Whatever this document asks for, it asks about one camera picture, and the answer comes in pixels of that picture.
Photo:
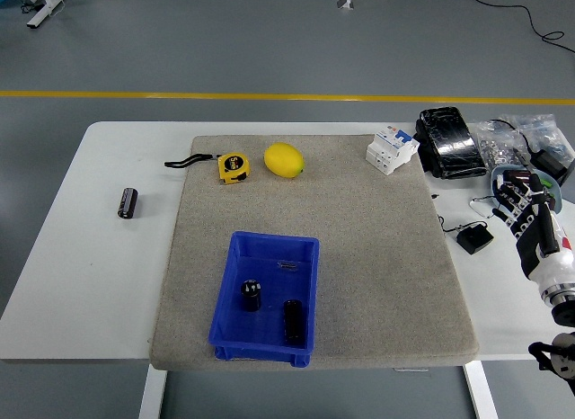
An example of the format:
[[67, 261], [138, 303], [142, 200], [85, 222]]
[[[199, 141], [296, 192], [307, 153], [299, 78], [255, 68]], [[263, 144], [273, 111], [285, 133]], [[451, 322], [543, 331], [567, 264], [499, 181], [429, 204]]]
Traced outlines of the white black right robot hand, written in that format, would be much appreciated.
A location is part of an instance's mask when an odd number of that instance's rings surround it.
[[491, 175], [492, 210], [516, 239], [521, 270], [554, 307], [574, 300], [574, 253], [570, 239], [549, 206], [537, 173], [497, 168]]

